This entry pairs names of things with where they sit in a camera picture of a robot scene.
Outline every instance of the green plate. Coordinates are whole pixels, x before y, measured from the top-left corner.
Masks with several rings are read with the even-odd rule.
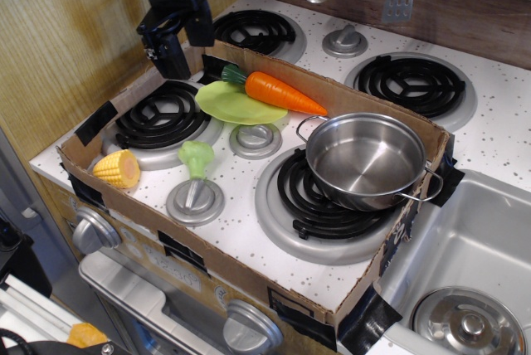
[[[287,109],[253,100],[243,85],[225,81],[214,81],[201,87],[196,102],[205,113],[227,123],[268,124],[288,114]]]

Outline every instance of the black coil burner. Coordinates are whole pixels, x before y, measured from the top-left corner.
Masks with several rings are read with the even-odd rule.
[[[214,22],[214,31],[217,40],[264,55],[296,37],[294,28],[282,16],[260,10],[231,12]]]
[[[166,82],[116,120],[121,148],[157,149],[195,133],[210,116],[197,109],[197,89],[182,82]]]
[[[309,236],[322,239],[360,236],[387,221],[392,214],[389,210],[358,212],[331,202],[317,188],[306,151],[301,149],[296,149],[282,165],[277,186],[282,202],[297,217],[293,227],[305,240]]]
[[[378,56],[362,68],[357,88],[427,118],[452,110],[465,94],[465,82],[449,67],[422,58],[391,56]]]

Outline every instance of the sink drain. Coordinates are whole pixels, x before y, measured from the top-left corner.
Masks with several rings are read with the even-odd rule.
[[[497,300],[472,289],[444,288],[416,307],[412,329],[466,355],[524,355],[524,333]]]

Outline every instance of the metal pot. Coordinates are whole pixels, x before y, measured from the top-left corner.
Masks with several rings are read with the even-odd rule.
[[[325,120],[308,139],[300,128],[311,119]],[[343,114],[333,119],[312,116],[299,124],[314,180],[331,201],[359,211],[376,211],[412,199],[427,202],[442,189],[442,177],[426,167],[418,135],[404,123],[374,113]],[[438,181],[436,192],[413,197],[424,171]]]

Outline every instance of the cardboard tray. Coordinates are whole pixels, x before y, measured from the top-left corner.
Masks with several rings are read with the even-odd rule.
[[[242,50],[218,41],[212,48],[189,47],[185,49],[185,54],[192,73],[199,72],[203,68],[202,55],[207,54],[234,62],[245,71],[263,71],[273,75],[319,102],[328,110],[330,117],[352,112],[374,112],[392,116],[417,132],[426,148],[426,156],[431,163],[431,168],[434,170],[441,163],[450,139],[449,133],[444,129],[408,109],[359,91],[353,91],[334,80],[252,51]],[[257,273],[241,261],[205,242],[185,226],[89,173],[90,165],[101,152],[101,140],[98,133],[142,98],[156,90],[163,82],[164,78],[157,70],[150,69],[90,116],[84,126],[78,130],[77,135],[73,135],[61,145],[58,152],[71,179],[80,183],[85,190],[91,191],[90,197],[99,198],[95,204],[99,208],[116,211],[151,231],[162,231],[175,238],[181,245],[202,257],[209,273],[228,282],[253,299],[263,304],[270,304],[270,289],[273,289],[285,299],[287,304],[290,302],[301,304],[305,309],[311,310],[313,319],[337,329],[339,323],[353,310],[363,293],[372,287],[373,282],[381,275],[386,258],[387,261],[390,259],[396,250],[394,247],[400,243],[405,231],[405,218],[415,213],[418,203],[413,201],[405,203],[386,241],[382,243],[373,257],[363,277],[358,280],[357,284],[354,283],[352,291],[341,303],[339,309],[324,309],[311,299],[280,287],[267,276]],[[427,179],[422,182],[416,193],[426,193],[428,183]]]

